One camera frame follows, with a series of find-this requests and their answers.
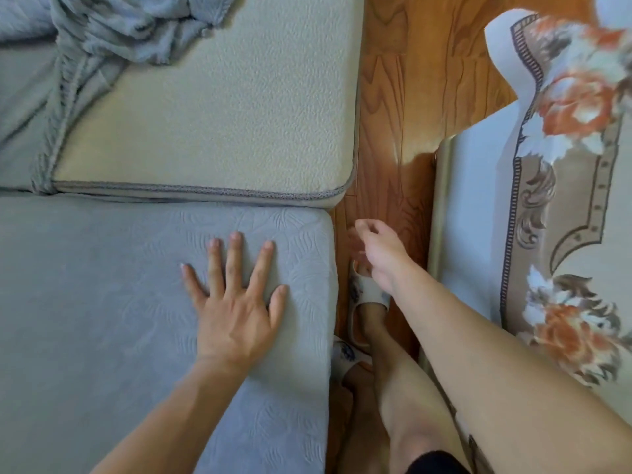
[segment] bare leg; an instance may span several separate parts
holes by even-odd
[[[443,450],[469,467],[452,415],[437,387],[384,326],[385,308],[363,304],[359,314],[371,345],[375,396],[391,439],[390,473],[404,474],[422,454]]]
[[[373,390],[374,376],[359,364],[344,375],[353,395],[352,417],[338,457],[337,474],[387,474],[389,437]]]

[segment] slipper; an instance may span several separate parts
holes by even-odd
[[[371,356],[355,349],[338,336],[334,336],[334,346],[331,350],[331,380],[342,384],[344,375],[358,363],[366,363],[368,366],[373,366]]]
[[[349,341],[356,348],[370,352],[370,346],[366,342],[358,342],[353,332],[355,310],[361,304],[377,303],[386,307],[386,311],[391,307],[391,295],[383,291],[381,287],[368,276],[358,273],[356,267],[358,262],[352,261],[349,266],[349,310],[347,311],[347,335]]]

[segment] hand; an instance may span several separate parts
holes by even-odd
[[[287,286],[279,286],[265,308],[264,289],[268,281],[274,244],[266,241],[247,289],[241,287],[241,233],[231,234],[226,260],[226,283],[222,277],[219,239],[209,243],[209,295],[202,289],[195,271],[182,266],[186,290],[200,319],[198,359],[211,359],[221,366],[248,371],[273,345],[285,309]]]
[[[397,233],[383,221],[359,219],[349,236],[352,257],[368,264],[375,282],[394,295],[396,275],[405,265],[413,263]]]

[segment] forearm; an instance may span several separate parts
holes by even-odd
[[[94,474],[194,471],[210,435],[247,375],[247,370],[198,361],[173,390]]]
[[[395,299],[499,472],[618,472],[632,430],[589,390],[408,264]]]

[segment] beige cushion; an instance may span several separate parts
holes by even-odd
[[[352,180],[363,0],[241,0],[133,66],[67,139],[59,191],[333,206]]]

